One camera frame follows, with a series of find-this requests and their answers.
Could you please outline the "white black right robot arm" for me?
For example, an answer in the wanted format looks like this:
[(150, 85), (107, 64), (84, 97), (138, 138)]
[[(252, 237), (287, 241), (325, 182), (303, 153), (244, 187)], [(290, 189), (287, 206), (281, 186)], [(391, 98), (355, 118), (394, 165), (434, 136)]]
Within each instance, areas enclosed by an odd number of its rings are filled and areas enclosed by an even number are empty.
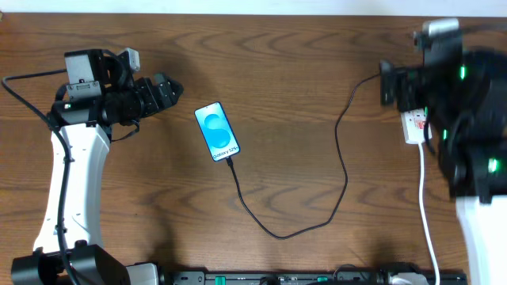
[(504, 23), (424, 23), (414, 35), (420, 66), (379, 64), (382, 105), (427, 111), (437, 157), (466, 242), (473, 284), (506, 282), (506, 53), (463, 47), (463, 37)]

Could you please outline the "blue Galaxy smartphone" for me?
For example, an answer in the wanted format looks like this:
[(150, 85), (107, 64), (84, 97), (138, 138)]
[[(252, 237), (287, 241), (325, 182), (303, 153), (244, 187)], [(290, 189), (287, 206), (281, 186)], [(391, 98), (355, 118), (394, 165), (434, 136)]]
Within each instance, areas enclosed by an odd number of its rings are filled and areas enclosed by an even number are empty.
[(214, 162), (222, 161), (241, 151), (238, 140), (220, 102), (194, 111), (194, 116)]

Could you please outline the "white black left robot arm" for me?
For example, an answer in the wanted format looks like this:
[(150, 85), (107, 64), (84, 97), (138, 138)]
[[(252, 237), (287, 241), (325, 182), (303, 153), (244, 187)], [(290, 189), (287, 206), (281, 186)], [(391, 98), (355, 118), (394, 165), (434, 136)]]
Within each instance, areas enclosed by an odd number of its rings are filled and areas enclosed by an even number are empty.
[(11, 267), (15, 284), (166, 284), (155, 262), (123, 265), (104, 249), (101, 181), (112, 127), (139, 132), (140, 120), (173, 107), (183, 85), (158, 73), (135, 78), (139, 53), (105, 49), (64, 55), (67, 83), (42, 119), (51, 130), (53, 166), (43, 225), (28, 256)]

